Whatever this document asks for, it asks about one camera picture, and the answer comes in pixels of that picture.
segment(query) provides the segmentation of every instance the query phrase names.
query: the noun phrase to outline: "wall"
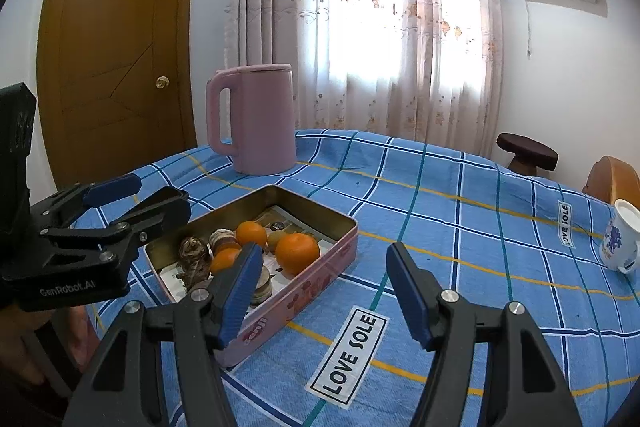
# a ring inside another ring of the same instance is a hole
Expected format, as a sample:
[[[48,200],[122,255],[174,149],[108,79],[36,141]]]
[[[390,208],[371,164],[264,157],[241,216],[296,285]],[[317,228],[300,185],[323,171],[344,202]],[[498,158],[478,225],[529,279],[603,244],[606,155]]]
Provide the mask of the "wall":
[[[640,172],[640,0],[502,0],[504,77],[498,132],[559,153],[551,179],[582,188],[612,155]],[[492,158],[507,165],[509,153]]]
[[[227,4],[228,0],[191,0],[191,98],[198,145],[207,143],[205,87],[217,70],[225,68]]]
[[[0,87],[24,82],[33,94],[36,86],[36,49],[42,0],[7,0],[0,10]],[[44,148],[36,110],[31,155],[27,159],[31,203],[56,191]]]

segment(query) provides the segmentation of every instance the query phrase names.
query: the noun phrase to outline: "human hand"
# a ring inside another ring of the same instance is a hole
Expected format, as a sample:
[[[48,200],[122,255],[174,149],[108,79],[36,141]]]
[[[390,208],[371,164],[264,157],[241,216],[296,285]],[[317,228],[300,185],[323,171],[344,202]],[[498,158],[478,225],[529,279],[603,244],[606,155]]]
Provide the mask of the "human hand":
[[[25,312],[16,304],[0,310],[0,365],[29,383],[40,385],[45,377],[31,360],[21,335],[41,328],[53,311]],[[84,307],[69,309],[69,350],[82,367],[87,359],[88,318]]]

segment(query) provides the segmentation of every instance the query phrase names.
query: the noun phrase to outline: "floral curtain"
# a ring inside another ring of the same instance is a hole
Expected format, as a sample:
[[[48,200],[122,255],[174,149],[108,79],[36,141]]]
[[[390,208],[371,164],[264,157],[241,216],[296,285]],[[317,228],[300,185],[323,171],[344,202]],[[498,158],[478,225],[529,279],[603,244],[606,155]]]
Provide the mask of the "floral curtain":
[[[488,155],[501,27],[499,0],[231,0],[226,64],[291,64],[300,128]]]

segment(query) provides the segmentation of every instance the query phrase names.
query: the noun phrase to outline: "large orange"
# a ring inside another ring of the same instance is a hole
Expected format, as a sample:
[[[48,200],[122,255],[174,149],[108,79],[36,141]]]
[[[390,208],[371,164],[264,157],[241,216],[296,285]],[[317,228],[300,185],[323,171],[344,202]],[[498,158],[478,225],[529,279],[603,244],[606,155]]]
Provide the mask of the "large orange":
[[[233,263],[236,262],[236,257],[238,257],[239,253],[240,250],[238,250],[238,248],[223,248],[220,250],[209,265],[211,273],[215,275],[220,270],[233,266]]]
[[[246,243],[255,243],[264,248],[267,244],[267,231],[260,223],[243,221],[236,229],[236,240],[243,247]]]
[[[293,275],[298,275],[318,257],[318,242],[306,233],[289,233],[278,241],[276,247],[278,264]]]

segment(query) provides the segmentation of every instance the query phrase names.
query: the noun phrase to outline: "white mug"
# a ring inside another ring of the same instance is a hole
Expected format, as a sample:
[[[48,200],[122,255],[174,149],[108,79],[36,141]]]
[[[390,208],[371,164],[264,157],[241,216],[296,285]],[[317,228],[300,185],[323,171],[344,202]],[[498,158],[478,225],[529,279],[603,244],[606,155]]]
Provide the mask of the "white mug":
[[[640,210],[625,200],[613,205],[611,218],[600,245],[600,258],[607,268],[629,273],[636,269],[640,253]]]

